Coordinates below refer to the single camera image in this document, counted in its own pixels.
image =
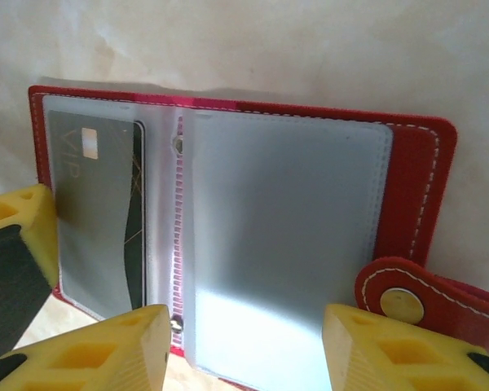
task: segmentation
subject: card holder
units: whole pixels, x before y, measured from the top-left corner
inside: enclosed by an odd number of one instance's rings
[[[49,86],[29,97],[38,176],[56,191],[48,110],[143,123],[144,296],[170,307],[173,352],[208,373],[329,388],[324,306],[352,304],[373,259],[426,262],[456,144],[445,120]],[[55,295],[89,311],[66,289],[60,276]]]

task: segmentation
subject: white stitching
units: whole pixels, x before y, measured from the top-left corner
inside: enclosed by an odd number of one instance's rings
[[[38,95],[43,95],[43,96],[45,96],[45,95],[61,96],[61,97],[65,97],[65,98],[76,98],[76,96],[65,95],[65,94],[51,94],[51,93],[45,93],[45,92],[37,92],[37,93],[34,93],[32,95],[32,98],[31,98],[31,102],[32,103],[31,104],[33,105],[33,111],[35,112],[34,126],[36,128],[36,132],[34,132],[35,133],[35,140],[34,140],[34,142],[37,144],[37,148],[39,149],[40,148],[40,140],[39,140],[39,137],[38,137],[38,133],[41,130],[39,128],[39,123],[38,123],[38,120],[37,120],[38,114],[37,114],[37,107],[36,107],[36,100],[35,100],[35,97],[38,96]],[[138,101],[138,100],[101,99],[101,98],[82,98],[82,99],[101,100],[101,101],[104,101],[104,102],[110,101],[110,102],[123,102],[123,103],[141,103],[141,104],[151,104],[151,105],[154,105],[154,106],[170,106],[170,107],[178,107],[178,108],[200,108],[200,109],[205,109],[205,110],[220,110],[220,111],[224,111],[224,112],[247,112],[247,113],[253,113],[253,114],[267,114],[267,115],[271,115],[269,112],[260,112],[260,111],[251,111],[251,110],[236,110],[234,108],[223,108],[223,109],[221,109],[221,108],[215,108],[215,107],[193,106],[193,105],[176,104],[176,103],[154,103],[154,102],[144,102],[144,101]],[[295,115],[283,114],[282,116],[295,116]],[[319,117],[319,116],[296,116],[296,117],[323,119],[322,117]],[[380,122],[380,121],[374,121],[373,123],[382,124],[382,122]],[[420,234],[420,230],[421,230],[421,227],[422,227],[425,206],[427,205],[427,201],[429,199],[431,185],[433,183],[435,171],[436,171],[436,168],[437,168],[437,160],[438,160],[438,156],[440,154],[440,140],[438,138],[438,134],[434,130],[432,130],[430,128],[427,128],[425,126],[418,126],[418,125],[413,125],[413,124],[397,124],[397,123],[394,123],[394,122],[386,122],[386,123],[384,123],[384,125],[387,125],[387,126],[406,126],[406,127],[409,127],[409,128],[417,128],[417,129],[420,129],[420,130],[427,130],[428,132],[430,132],[434,136],[434,157],[433,157],[433,161],[431,163],[430,177],[429,177],[429,181],[428,181],[428,183],[427,183],[427,185],[425,187],[424,198],[422,200],[422,206],[421,206],[421,209],[420,209],[420,213],[419,213],[418,219],[416,220],[415,232],[413,234],[413,239],[412,239],[411,247],[410,247],[410,250],[409,250],[409,259],[412,259],[413,258],[413,255],[415,253],[416,240],[418,238],[418,235]],[[39,160],[40,158],[39,158],[38,155],[39,154],[36,154],[36,159],[37,159],[38,167],[40,167],[42,165],[42,162]],[[43,177],[43,175],[44,175],[43,170],[41,170],[41,172],[42,172],[41,180],[43,182],[46,182],[46,179]]]
[[[449,300],[450,302],[452,303],[455,303],[457,305],[459,305],[460,307],[462,308],[465,308],[467,310],[470,310],[472,312],[474,312],[475,314],[478,314],[478,315],[482,315],[484,318],[488,318],[489,319],[489,314],[485,314],[483,312],[480,312],[476,309],[474,309],[473,307],[470,307],[468,305],[465,305],[461,302],[459,302],[458,300],[455,300],[451,297],[449,297],[448,295],[446,295],[444,292],[440,292],[437,288],[427,284],[426,281],[424,281],[423,279],[419,279],[418,277],[412,275],[411,273],[405,271],[405,270],[402,270],[402,269],[398,269],[396,267],[389,267],[389,268],[386,268],[386,269],[381,269],[381,270],[377,270],[375,273],[373,273],[372,275],[369,275],[366,280],[364,281],[364,284],[362,286],[362,299],[364,301],[364,305],[366,306],[366,310],[370,311],[371,310],[369,309],[369,305],[368,305],[368,299],[366,298],[366,287],[368,286],[368,282],[373,279],[374,277],[376,277],[377,275],[381,274],[381,273],[384,273],[385,271],[398,271],[399,273],[404,273],[405,275],[407,275],[408,277],[418,281],[419,283],[421,283],[422,285],[424,285],[425,287],[428,287],[428,288],[431,288],[433,290],[433,292],[439,294],[440,296],[444,297],[445,299]]]

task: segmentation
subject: metal rivet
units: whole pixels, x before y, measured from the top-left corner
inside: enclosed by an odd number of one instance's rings
[[[172,142],[172,145],[174,147],[174,150],[178,155],[183,154],[183,136],[178,135],[174,138],[174,141]]]
[[[183,332],[183,318],[179,315],[174,315],[170,319],[170,327],[174,334],[181,334]]]
[[[404,288],[390,288],[381,295],[381,309],[388,318],[417,324],[424,318],[424,306],[418,296]]]

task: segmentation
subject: card chip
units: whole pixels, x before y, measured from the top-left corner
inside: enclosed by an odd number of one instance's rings
[[[83,156],[98,159],[98,134],[91,128],[81,128],[81,147]]]

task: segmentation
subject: frosted plastic pocket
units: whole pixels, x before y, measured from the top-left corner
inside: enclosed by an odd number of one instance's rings
[[[97,319],[171,305],[176,109],[59,95],[43,107],[62,296]]]
[[[183,140],[187,359],[258,390],[330,389],[324,307],[372,260],[385,125],[192,111]]]

